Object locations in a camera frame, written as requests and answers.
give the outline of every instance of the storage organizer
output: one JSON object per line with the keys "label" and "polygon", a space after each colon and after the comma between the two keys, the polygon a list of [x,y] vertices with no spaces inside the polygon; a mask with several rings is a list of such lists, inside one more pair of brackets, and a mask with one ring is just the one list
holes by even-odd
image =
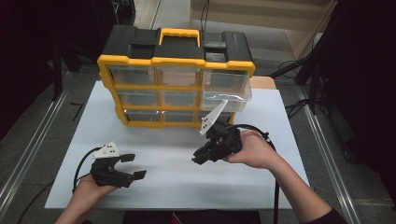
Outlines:
{"label": "storage organizer", "polygon": [[219,119],[233,123],[251,98],[255,71],[243,33],[124,25],[113,27],[98,65],[122,123],[152,128],[200,128],[225,99]]}

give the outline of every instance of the white plastic part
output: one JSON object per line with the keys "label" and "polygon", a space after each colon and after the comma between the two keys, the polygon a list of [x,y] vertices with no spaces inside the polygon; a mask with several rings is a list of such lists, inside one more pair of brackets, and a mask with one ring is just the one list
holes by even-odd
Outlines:
{"label": "white plastic part", "polygon": [[206,134],[207,130],[213,126],[227,103],[228,100],[223,100],[221,104],[216,106],[216,108],[214,108],[209,114],[202,118],[201,131],[199,132],[201,135]]}
{"label": "white plastic part", "polygon": [[120,156],[120,151],[114,142],[111,142],[91,154],[91,159],[112,158]]}

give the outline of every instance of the white tabletop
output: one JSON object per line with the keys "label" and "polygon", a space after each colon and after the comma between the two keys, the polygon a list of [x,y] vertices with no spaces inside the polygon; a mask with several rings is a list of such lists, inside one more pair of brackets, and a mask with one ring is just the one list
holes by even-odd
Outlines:
{"label": "white tabletop", "polygon": [[[235,124],[245,123],[269,132],[277,152],[308,183],[282,99],[277,90],[252,90],[253,97]],[[134,161],[119,162],[116,169],[132,174],[147,170],[146,177],[129,188],[108,194],[97,208],[186,210],[273,208],[275,180],[267,170],[207,161],[198,165],[192,153],[206,139],[192,128],[146,129],[125,127],[114,111],[114,101],[102,82],[96,82],[76,133],[48,197],[46,208],[65,208],[72,196],[78,163],[92,148],[114,141],[121,154],[134,153]],[[79,175],[87,174],[87,159]],[[281,192],[279,208],[290,208]]]}

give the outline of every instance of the person's left hand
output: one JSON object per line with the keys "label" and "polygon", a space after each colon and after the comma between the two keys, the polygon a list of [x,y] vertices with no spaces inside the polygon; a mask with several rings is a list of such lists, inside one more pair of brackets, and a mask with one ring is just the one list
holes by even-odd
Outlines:
{"label": "person's left hand", "polygon": [[82,177],[69,205],[56,223],[82,223],[96,204],[115,189],[117,187],[97,186],[91,175]]}

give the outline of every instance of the black sleeve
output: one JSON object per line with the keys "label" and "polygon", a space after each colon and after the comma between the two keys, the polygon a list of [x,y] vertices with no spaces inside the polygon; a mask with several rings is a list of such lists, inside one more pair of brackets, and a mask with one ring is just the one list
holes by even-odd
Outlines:
{"label": "black sleeve", "polygon": [[346,220],[337,212],[337,210],[332,209],[328,214],[320,217],[306,224],[347,224]]}

